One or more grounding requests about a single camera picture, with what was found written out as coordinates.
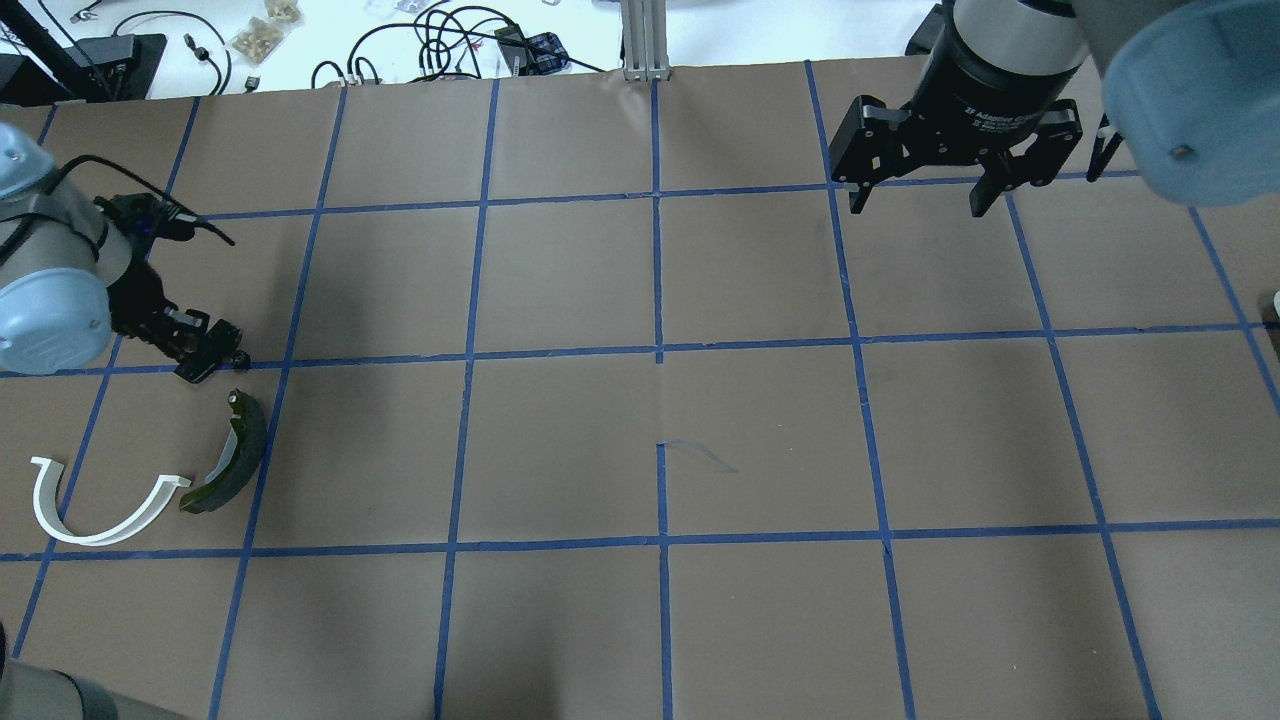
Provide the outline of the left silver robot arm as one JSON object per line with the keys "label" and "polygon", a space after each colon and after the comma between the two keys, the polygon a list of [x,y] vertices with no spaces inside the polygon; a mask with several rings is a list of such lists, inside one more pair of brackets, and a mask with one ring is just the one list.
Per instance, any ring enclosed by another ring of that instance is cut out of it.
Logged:
{"label": "left silver robot arm", "polygon": [[186,242],[215,225],[157,186],[90,199],[70,181],[92,154],[64,164],[13,124],[1,127],[1,360],[51,375],[86,366],[116,337],[157,348],[197,384],[223,365],[251,366],[243,332],[180,309],[148,263],[157,240]]}

